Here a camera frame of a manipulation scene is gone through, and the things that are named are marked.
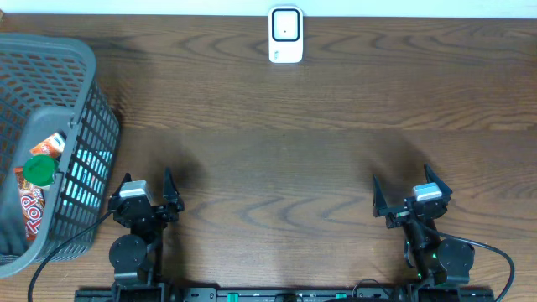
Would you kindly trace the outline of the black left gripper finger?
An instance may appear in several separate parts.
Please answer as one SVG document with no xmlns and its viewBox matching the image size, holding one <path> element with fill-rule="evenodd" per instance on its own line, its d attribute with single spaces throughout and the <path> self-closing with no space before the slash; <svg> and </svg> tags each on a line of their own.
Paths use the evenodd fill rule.
<svg viewBox="0 0 537 302">
<path fill-rule="evenodd" d="M 180 194 L 175 187 L 171 170 L 167 167 L 164 171 L 163 197 L 168 202 L 178 202 Z"/>
<path fill-rule="evenodd" d="M 112 197 L 117 197 L 117 196 L 120 196 L 120 191 L 123 187 L 123 185 L 125 183 L 128 183 L 128 182 L 131 182 L 132 181 L 132 177 L 129 173 L 126 173 L 124 176 L 123 176 L 123 179 L 120 183 L 120 185 L 118 186 L 118 188 L 114 191 L 114 193 L 112 194 Z"/>
</svg>

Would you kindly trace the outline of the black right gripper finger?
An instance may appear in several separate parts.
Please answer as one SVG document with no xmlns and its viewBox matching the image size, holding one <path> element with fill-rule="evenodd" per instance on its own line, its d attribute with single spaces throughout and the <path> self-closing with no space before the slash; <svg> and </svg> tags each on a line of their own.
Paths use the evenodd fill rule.
<svg viewBox="0 0 537 302">
<path fill-rule="evenodd" d="M 433 171 L 428 165 L 424 164 L 425 178 L 429 183 L 436 183 L 443 196 L 451 196 L 452 189 Z"/>
<path fill-rule="evenodd" d="M 386 212 L 387 202 L 376 175 L 373 176 L 373 212 Z"/>
</svg>

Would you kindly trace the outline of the orange tissue pack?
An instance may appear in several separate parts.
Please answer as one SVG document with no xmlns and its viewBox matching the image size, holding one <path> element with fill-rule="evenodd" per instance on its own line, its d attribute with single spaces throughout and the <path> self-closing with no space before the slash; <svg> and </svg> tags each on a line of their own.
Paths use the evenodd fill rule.
<svg viewBox="0 0 537 302">
<path fill-rule="evenodd" d="M 65 139 L 60 133 L 53 133 L 45 140 L 29 150 L 33 155 L 47 155 L 53 159 L 59 158 L 65 150 Z"/>
</svg>

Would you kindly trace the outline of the green lid jar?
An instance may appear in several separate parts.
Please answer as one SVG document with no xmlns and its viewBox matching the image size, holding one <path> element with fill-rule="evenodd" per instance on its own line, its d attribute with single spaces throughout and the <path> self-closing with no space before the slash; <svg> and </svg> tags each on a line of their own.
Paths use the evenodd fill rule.
<svg viewBox="0 0 537 302">
<path fill-rule="evenodd" d="M 54 182 L 59 162 L 49 155 L 39 154 L 27 160 L 23 166 L 23 176 L 31 184 L 46 187 Z"/>
</svg>

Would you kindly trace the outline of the red Top chocolate bar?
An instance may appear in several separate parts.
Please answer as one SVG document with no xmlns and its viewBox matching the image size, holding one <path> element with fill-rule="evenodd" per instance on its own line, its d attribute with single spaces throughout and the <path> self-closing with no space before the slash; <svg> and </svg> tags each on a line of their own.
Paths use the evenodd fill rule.
<svg viewBox="0 0 537 302">
<path fill-rule="evenodd" d="M 32 242 L 39 233 L 44 216 L 45 200 L 43 190 L 24 178 L 23 167 L 16 167 L 13 172 L 18 183 L 26 240 Z"/>
</svg>

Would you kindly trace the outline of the teal wet wipes pack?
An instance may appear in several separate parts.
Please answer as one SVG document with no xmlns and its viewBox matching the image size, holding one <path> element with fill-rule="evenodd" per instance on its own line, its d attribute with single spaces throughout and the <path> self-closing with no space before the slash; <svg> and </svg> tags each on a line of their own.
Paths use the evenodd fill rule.
<svg viewBox="0 0 537 302">
<path fill-rule="evenodd" d="M 69 180 L 67 195 L 85 206 L 98 207 L 99 195 L 104 189 L 104 179 L 109 172 L 106 164 L 110 163 L 112 154 L 107 151 L 78 150 L 76 157 L 83 164 L 75 162 L 70 175 L 75 181 Z"/>
</svg>

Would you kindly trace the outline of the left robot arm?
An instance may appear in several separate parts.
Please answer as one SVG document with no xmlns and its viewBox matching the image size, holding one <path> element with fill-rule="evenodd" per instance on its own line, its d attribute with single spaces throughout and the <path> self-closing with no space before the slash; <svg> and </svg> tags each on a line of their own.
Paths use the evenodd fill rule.
<svg viewBox="0 0 537 302">
<path fill-rule="evenodd" d="M 108 202 L 113 220 L 130 230 L 109 251 L 114 301 L 182 300 L 180 289 L 162 277 L 164 229 L 185 209 L 170 169 L 164 171 L 163 198 L 163 205 L 154 206 L 147 182 L 126 174 Z"/>
</svg>

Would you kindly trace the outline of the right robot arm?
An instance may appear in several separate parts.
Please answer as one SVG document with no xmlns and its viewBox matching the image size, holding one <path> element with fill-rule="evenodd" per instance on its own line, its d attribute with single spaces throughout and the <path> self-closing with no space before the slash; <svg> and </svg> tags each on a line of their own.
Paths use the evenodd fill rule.
<svg viewBox="0 0 537 302">
<path fill-rule="evenodd" d="M 470 281 L 474 247 L 441 235 L 435 220 L 447 212 L 452 190 L 424 166 L 426 182 L 413 188 L 401 206 L 390 207 L 377 177 L 373 177 L 373 216 L 383 217 L 386 227 L 401 227 L 405 235 L 405 261 L 418 279 L 406 284 L 396 297 L 400 301 L 461 301 L 461 286 Z"/>
</svg>

